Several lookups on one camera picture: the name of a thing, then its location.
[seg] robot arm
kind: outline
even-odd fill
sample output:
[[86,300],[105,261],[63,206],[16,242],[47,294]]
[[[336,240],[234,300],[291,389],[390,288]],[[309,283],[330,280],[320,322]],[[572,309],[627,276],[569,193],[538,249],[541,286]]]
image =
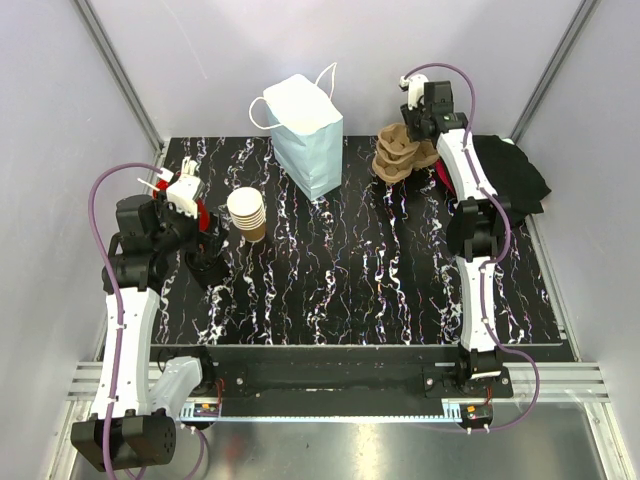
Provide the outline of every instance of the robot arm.
[[[114,368],[119,372],[110,430],[114,470],[169,463],[180,409],[192,392],[204,395],[214,387],[207,349],[187,347],[167,362],[149,389],[151,334],[169,269],[167,257],[182,250],[203,288],[219,284],[229,273],[220,258],[227,232],[199,200],[203,183],[196,168],[196,162],[187,157],[180,174],[163,171],[160,179],[165,189],[154,187],[155,198],[135,195],[117,204],[119,233],[113,236],[108,255],[122,296],[124,322],[118,325],[114,289],[103,270],[108,329],[100,385],[89,420],[75,423],[71,432],[72,444],[99,471],[104,471],[104,464],[98,439],[113,402],[109,389]],[[114,365],[118,329],[122,329],[121,355],[119,365]]]
[[[401,107],[409,137],[413,141],[430,139],[447,166],[459,199],[452,221],[447,228],[447,246],[456,257],[462,279],[464,322],[457,364],[458,381],[462,386],[498,377],[502,370],[501,352],[487,332],[485,324],[495,331],[493,276],[495,257],[504,242],[504,224],[487,195],[496,190],[487,180],[475,149],[472,135],[463,113],[453,109],[450,82],[429,82],[424,75],[402,78],[400,87],[408,91],[408,102]],[[510,204],[497,197],[508,212]],[[481,268],[485,278],[481,283]],[[484,301],[487,318],[483,318]]]

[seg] marble pattern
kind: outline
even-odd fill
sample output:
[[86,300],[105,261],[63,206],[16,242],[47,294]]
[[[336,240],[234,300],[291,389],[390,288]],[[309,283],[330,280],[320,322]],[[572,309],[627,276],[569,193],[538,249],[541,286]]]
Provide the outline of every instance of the marble pattern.
[[[268,138],[175,138],[165,166],[191,155],[205,203],[230,234],[232,276],[203,292],[180,254],[164,283],[156,344],[456,343],[460,277],[445,245],[455,200],[432,170],[387,186],[371,170],[375,139],[344,140],[342,186],[309,201]],[[263,192],[267,238],[246,243],[226,198]],[[496,322],[505,343],[558,343],[558,328],[526,227],[496,270]]]

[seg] white wall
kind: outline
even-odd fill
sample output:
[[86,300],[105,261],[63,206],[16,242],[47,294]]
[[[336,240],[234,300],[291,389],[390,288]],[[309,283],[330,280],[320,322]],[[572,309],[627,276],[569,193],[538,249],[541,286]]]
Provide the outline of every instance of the white wall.
[[[92,0],[160,134],[264,134],[247,108],[339,62],[345,132],[401,120],[409,69],[453,63],[478,89],[477,133],[511,133],[578,0]],[[438,72],[434,79],[452,78]],[[468,93],[457,82],[461,109]],[[266,122],[264,105],[257,117]]]
[[553,193],[543,237],[583,357],[640,473],[640,2],[602,2],[522,141]]
[[[41,478],[78,360],[104,320],[100,258],[87,223],[93,180],[153,159],[68,0],[0,2],[0,464]],[[105,183],[100,226],[140,188]]]

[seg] bag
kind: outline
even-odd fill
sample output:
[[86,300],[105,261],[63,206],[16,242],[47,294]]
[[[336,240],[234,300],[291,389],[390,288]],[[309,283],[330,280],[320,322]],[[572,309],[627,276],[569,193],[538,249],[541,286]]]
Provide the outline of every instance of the bag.
[[[271,130],[276,160],[309,200],[315,200],[342,182],[343,119],[331,103],[336,63],[311,83],[293,75],[267,88],[249,107],[249,118],[262,130]],[[329,96],[318,87],[322,76],[333,69]],[[252,109],[258,100],[267,104],[269,127],[258,125]]]

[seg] bag handle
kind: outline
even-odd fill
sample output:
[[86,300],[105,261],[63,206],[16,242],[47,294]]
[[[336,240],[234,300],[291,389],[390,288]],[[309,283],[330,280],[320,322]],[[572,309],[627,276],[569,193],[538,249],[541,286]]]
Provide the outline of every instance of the bag handle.
[[253,123],[260,130],[271,130],[272,128],[281,127],[282,126],[281,123],[277,125],[271,125],[270,127],[263,127],[262,125],[258,125],[256,123],[256,121],[253,119],[253,106],[256,104],[258,100],[264,100],[267,105],[269,104],[269,102],[267,102],[267,99],[264,97],[258,97],[253,102],[251,102],[251,105],[249,105],[249,120],[251,120],[251,123]]
[[325,68],[320,75],[318,75],[318,78],[316,78],[316,87],[317,87],[318,82],[320,82],[320,79],[324,76],[324,74],[333,68],[333,71],[331,72],[331,93],[329,94],[329,100],[331,100],[331,97],[333,97],[333,88],[336,86],[336,67],[337,66],[338,66],[338,62],[333,62],[331,65]]

